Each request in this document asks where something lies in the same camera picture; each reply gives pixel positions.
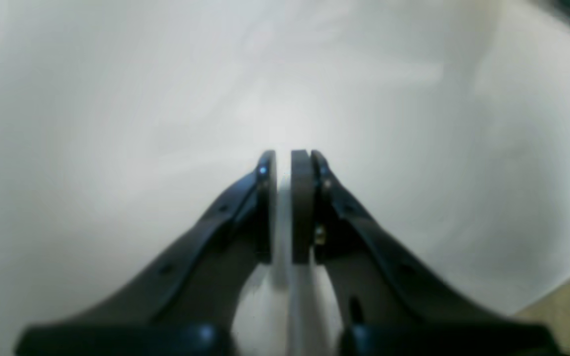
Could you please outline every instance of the white surface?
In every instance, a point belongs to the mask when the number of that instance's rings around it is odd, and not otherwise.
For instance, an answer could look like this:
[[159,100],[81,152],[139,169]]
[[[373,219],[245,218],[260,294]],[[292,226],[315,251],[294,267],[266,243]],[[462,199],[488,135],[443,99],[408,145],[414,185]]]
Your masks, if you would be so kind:
[[570,27],[533,2],[0,0],[0,356],[267,148],[491,309],[570,277]]

